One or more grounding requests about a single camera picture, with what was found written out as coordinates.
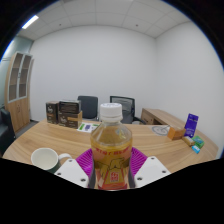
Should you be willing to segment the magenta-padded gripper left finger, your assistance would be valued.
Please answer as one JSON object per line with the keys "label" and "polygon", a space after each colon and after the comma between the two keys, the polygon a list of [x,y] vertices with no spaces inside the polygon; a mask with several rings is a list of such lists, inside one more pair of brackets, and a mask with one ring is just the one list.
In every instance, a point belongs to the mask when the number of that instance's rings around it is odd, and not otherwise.
{"label": "magenta-padded gripper left finger", "polygon": [[96,175],[92,150],[88,149],[76,159],[66,160],[55,175],[81,187],[93,189]]}

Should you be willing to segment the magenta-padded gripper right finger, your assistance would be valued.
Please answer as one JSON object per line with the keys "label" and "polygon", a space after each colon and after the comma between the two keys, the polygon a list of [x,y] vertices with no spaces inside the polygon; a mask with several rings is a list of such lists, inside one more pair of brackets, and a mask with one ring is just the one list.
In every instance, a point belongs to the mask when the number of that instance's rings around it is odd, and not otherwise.
{"label": "magenta-padded gripper right finger", "polygon": [[170,171],[155,157],[147,157],[136,148],[132,148],[130,158],[130,187],[140,188],[167,175]]}

